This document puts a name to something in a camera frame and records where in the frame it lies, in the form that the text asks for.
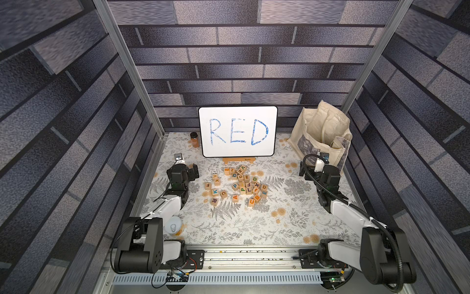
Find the wooden block letter R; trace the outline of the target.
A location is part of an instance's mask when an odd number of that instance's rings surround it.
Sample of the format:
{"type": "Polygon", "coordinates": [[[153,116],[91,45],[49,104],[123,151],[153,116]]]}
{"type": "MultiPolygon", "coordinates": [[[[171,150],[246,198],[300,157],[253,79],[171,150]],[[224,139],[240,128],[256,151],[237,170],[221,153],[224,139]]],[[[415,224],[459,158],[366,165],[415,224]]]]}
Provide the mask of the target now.
{"type": "Polygon", "coordinates": [[[212,200],[211,200],[211,205],[212,205],[213,207],[216,207],[216,206],[219,204],[219,202],[220,202],[220,199],[219,199],[219,198],[212,198],[212,200]]]}

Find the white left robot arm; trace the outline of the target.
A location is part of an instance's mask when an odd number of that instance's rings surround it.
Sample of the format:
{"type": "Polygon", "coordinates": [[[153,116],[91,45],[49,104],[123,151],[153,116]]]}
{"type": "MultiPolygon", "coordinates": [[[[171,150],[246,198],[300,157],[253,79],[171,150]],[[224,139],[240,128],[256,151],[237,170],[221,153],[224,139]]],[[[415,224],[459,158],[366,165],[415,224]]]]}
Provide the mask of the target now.
{"type": "Polygon", "coordinates": [[[146,216],[129,217],[123,222],[111,262],[115,273],[156,273],[162,265],[178,268],[187,262],[186,242],[164,239],[164,230],[186,204],[189,182],[200,177],[198,166],[189,167],[179,160],[166,174],[169,183],[157,198],[160,203],[146,216]]]}

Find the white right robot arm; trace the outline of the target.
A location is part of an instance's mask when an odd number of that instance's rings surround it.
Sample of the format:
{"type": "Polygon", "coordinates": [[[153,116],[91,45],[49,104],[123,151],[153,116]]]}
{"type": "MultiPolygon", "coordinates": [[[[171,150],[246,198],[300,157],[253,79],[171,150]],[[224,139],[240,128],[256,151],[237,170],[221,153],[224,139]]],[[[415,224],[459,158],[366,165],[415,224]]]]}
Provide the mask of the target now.
{"type": "Polygon", "coordinates": [[[383,285],[393,293],[416,282],[417,271],[405,232],[378,221],[343,195],[339,190],[339,168],[317,154],[307,154],[299,174],[315,184],[319,204],[352,229],[361,242],[355,246],[340,239],[322,239],[316,250],[299,259],[313,258],[323,266],[339,262],[361,272],[369,283],[383,285]]]}

